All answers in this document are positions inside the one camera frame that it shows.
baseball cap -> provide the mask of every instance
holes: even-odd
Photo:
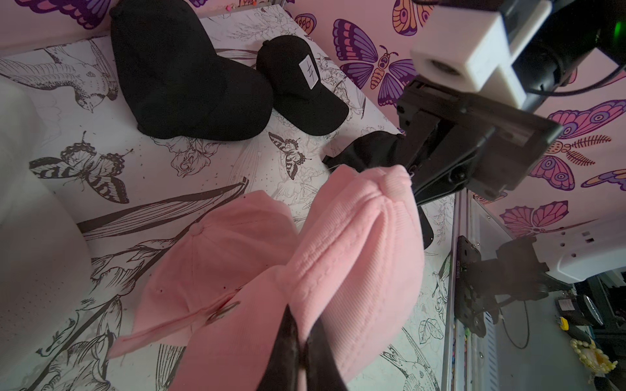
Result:
[[[166,260],[167,268],[178,267],[182,271],[172,274],[159,270],[151,276],[146,289],[153,290],[153,294],[144,293],[137,316],[150,301],[154,308],[169,308],[172,317],[153,323],[142,332],[120,337],[109,349],[109,358],[194,324],[197,327],[189,338],[170,391],[202,389],[207,382],[216,390],[253,391],[264,376],[287,306],[295,319],[301,345],[321,319],[345,382],[391,343],[418,299],[424,267],[419,216],[406,169],[373,168],[358,174],[340,166],[319,190],[299,234],[295,234],[294,226],[290,228],[293,234],[271,234],[273,218],[283,219],[286,206],[266,200],[267,219],[244,229],[243,233],[248,234],[241,235],[239,242],[237,222],[248,218],[239,210],[256,208],[254,204],[262,199],[260,194],[269,198],[262,192],[250,193],[245,199],[211,211],[207,220],[200,222],[206,229],[211,214],[222,213],[223,221],[231,224],[230,241],[215,239],[212,233],[219,232],[215,226],[206,234],[204,229],[201,234],[196,233],[194,241],[183,238],[170,250],[175,253]],[[199,229],[190,228],[188,235]],[[250,241],[256,235],[253,231],[264,235],[264,241]],[[235,258],[222,259],[229,250],[240,248],[241,243],[249,244],[245,251]],[[212,251],[220,246],[220,254]],[[231,289],[229,285],[230,292],[208,295],[200,310],[188,309],[184,300],[160,301],[173,293],[196,295],[208,289],[202,288],[203,284],[221,288],[220,267],[227,268],[227,260],[237,259],[239,265],[254,264],[259,262],[257,257],[270,254],[270,249],[283,247],[291,252],[288,262],[283,263],[285,252],[279,253],[273,265],[261,262],[268,267],[241,289]],[[193,268],[189,264],[191,258],[195,262]],[[204,262],[213,267],[198,267]],[[195,283],[183,281],[183,271],[193,273]]]
[[[348,106],[321,83],[304,39],[285,35],[263,42],[257,69],[272,83],[274,108],[303,132],[324,136],[346,120]]]
[[[120,87],[139,131],[237,141],[265,128],[271,85],[218,56],[184,0],[121,0],[110,14]]]

pink wall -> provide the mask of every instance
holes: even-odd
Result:
[[[367,53],[358,53],[356,58],[343,57],[343,60],[337,54],[342,55],[342,44],[350,44],[345,38],[352,39],[354,34],[347,31],[354,31],[356,25],[376,45],[379,59],[386,52],[379,45],[398,53],[391,55],[391,64],[410,58],[414,35],[419,34],[427,20],[429,8],[413,6],[410,0],[366,3],[360,0],[290,0],[285,8],[294,17],[313,15],[307,18],[316,21],[312,31],[309,24],[309,35],[333,61],[343,66],[344,72],[359,69],[367,73],[369,68],[384,68],[364,76],[354,74],[367,77],[362,90],[397,124],[396,108],[390,99],[379,102],[384,78],[380,85],[371,88],[372,78],[382,77],[376,73],[384,72],[385,77],[393,75],[392,65],[380,67]],[[347,29],[344,21],[349,21]],[[361,65],[346,66],[347,63]],[[594,51],[579,67],[576,80],[562,90],[592,84],[615,67],[615,63]],[[546,154],[544,166],[533,170],[535,177],[527,177],[515,191],[485,205],[493,216],[500,216],[514,235],[536,235],[626,210],[626,115],[622,116],[626,106],[626,79],[621,79],[624,76],[626,73],[614,83],[586,94],[551,98],[536,112],[542,116],[552,115],[563,123],[568,133],[553,145],[550,150],[553,153]],[[382,95],[389,95],[388,91],[384,90]],[[556,164],[556,168],[550,168],[552,164]]]
[[[101,35],[109,30],[108,11],[119,0],[0,1],[0,54],[14,54]],[[188,0],[201,17],[225,13],[253,0]]]

pink baseball cap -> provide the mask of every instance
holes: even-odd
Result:
[[[171,321],[180,324],[182,318],[206,312],[262,271],[285,265],[296,246],[289,207],[264,191],[213,210],[189,227],[151,274],[135,313],[133,334]],[[200,323],[166,334],[160,343],[186,346]]]
[[[242,217],[238,210],[244,205],[254,209],[262,198],[256,193],[239,198],[212,211],[200,224],[204,225],[214,213],[221,213],[223,221],[229,221],[236,230],[237,218]],[[268,210],[268,216],[284,218],[282,203],[263,201],[269,209],[274,205],[275,213]],[[264,232],[264,240],[269,240],[267,232],[274,226],[271,219],[264,220],[254,231]],[[321,317],[339,373],[345,382],[350,381],[392,341],[418,299],[424,252],[411,179],[402,166],[361,174],[340,166],[319,190],[301,233],[294,235],[295,227],[291,235],[280,238],[280,244],[278,237],[271,239],[276,243],[264,243],[272,248],[288,248],[288,262],[283,258],[273,265],[260,262],[270,266],[240,290],[231,289],[221,296],[216,296],[215,287],[220,284],[216,270],[223,261],[211,251],[204,251],[213,248],[202,244],[204,240],[183,238],[170,250],[176,250],[181,269],[191,265],[189,259],[194,257],[197,263],[210,259],[212,266],[198,273],[187,270],[185,273],[193,275],[195,282],[190,285],[174,280],[183,272],[159,273],[162,265],[148,286],[176,287],[179,297],[196,300],[202,292],[208,292],[208,298],[194,308],[181,300],[180,308],[174,309],[174,301],[162,304],[158,295],[144,294],[140,307],[152,301],[150,308],[165,305],[173,315],[166,316],[167,311],[159,309],[160,315],[152,320],[167,318],[165,322],[148,328],[144,323],[143,331],[119,338],[108,356],[123,355],[193,325],[170,391],[201,389],[207,382],[211,389],[255,390],[267,367],[285,307],[289,306],[301,345]],[[223,246],[241,248],[236,240]],[[246,262],[257,264],[257,259],[267,254],[250,245],[238,256],[241,258],[237,264],[243,268]],[[214,286],[198,287],[204,281]]]

butterfly print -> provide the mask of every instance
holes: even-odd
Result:
[[[294,18],[294,21],[300,26],[307,35],[315,30],[317,19],[313,14],[300,14]]]
[[[118,95],[118,82],[100,48],[89,41],[95,63],[87,63],[70,56],[62,46],[52,46],[44,51],[53,63],[23,64],[0,58],[0,74],[16,83],[51,91],[59,87],[72,87],[76,103],[93,113],[105,98],[114,101]]]
[[[613,84],[616,81],[626,78],[626,71],[622,71],[619,73],[613,80],[609,81],[607,84],[603,85],[603,87],[608,86],[609,84]]]
[[[402,35],[415,35],[418,22],[424,27],[433,9],[433,6],[418,6],[412,0],[396,0],[391,14],[394,30]]]
[[[530,172],[534,178],[547,180],[550,186],[570,191],[575,187],[574,174],[569,165],[557,156],[565,153],[565,158],[578,166],[590,166],[595,162],[585,157],[581,152],[572,149],[586,148],[593,145],[608,143],[611,137],[605,135],[585,136],[572,143],[560,140],[578,138],[599,129],[622,115],[626,108],[626,100],[614,100],[600,103],[585,111],[560,110],[548,116],[549,119],[563,125],[563,132],[550,146],[547,155],[544,155]]]
[[[566,85],[572,84],[573,82],[576,81],[577,77],[578,77],[578,68],[574,69],[574,72],[572,72],[570,77],[567,79],[567,81],[563,85],[566,86]]]
[[[301,152],[298,152],[297,140],[283,140],[279,135],[269,132],[270,140],[285,154],[285,168],[291,180],[295,179],[298,173],[298,166],[303,164],[306,158]]]
[[[341,61],[365,61],[343,64],[340,67],[341,70],[360,89],[365,86],[368,80],[370,80],[369,87],[371,89],[375,89],[380,84],[378,105],[393,104],[395,106],[398,98],[402,95],[403,87],[417,75],[413,61],[400,59],[390,64],[391,55],[397,56],[398,54],[396,52],[389,53],[387,48],[382,45],[380,47],[385,50],[385,54],[379,59],[376,46],[369,39],[369,36],[359,26],[344,19],[335,21],[332,35],[334,36],[337,57]]]
[[[39,158],[30,162],[30,170],[39,178],[76,178],[87,182],[102,198],[127,204],[126,186],[115,178],[124,169],[125,155],[107,153],[96,158],[96,149],[85,143],[85,133],[80,143],[61,152],[61,158]]]
[[[567,216],[569,213],[567,210],[568,204],[568,201],[554,201],[553,203],[542,205],[537,209],[529,208],[528,206],[516,206],[512,209],[505,210],[505,212],[500,215],[500,218],[516,238],[567,230],[589,222],[585,221],[584,223],[570,226],[561,226],[552,230],[545,229],[544,227],[552,225]]]
[[[15,2],[38,14],[59,11],[76,20],[87,30],[94,29],[102,23],[111,4],[111,0],[15,0]]]
[[[580,187],[592,187],[605,182],[620,185],[620,189],[622,191],[626,191],[626,169],[609,171],[608,173],[594,176],[593,178],[583,182]]]
[[[578,76],[578,68],[574,69],[574,72],[572,73],[572,75],[570,76],[569,79],[567,79],[567,82],[565,84],[563,84],[564,86],[568,85],[568,84],[572,84],[573,82],[576,81],[576,77]],[[616,77],[614,77],[613,80],[609,81],[607,84],[603,85],[602,87],[606,87],[609,84],[613,84],[616,81],[619,81],[621,79],[626,78],[626,71],[622,71],[621,73],[619,73]]]
[[[480,202],[482,205],[487,205],[487,204],[490,204],[490,203],[492,203],[492,202],[499,201],[499,200],[501,200],[502,198],[504,198],[504,197],[506,197],[506,196],[508,196],[508,193],[507,193],[507,192],[505,192],[505,191],[501,191],[501,192],[500,192],[500,195],[499,195],[499,196],[498,196],[495,200],[493,200],[493,201],[491,201],[491,200],[487,200],[486,198],[481,197],[481,196],[480,196],[480,195],[478,195],[478,194],[474,194],[474,199],[475,199],[476,201]]]

black baseball cap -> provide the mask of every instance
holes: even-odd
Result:
[[[110,14],[120,87],[142,133],[236,141],[265,128],[272,86],[218,56],[184,0],[121,0]]]
[[[321,82],[309,44],[283,35],[263,42],[257,69],[274,89],[274,108],[303,132],[323,136],[346,120],[348,106]]]

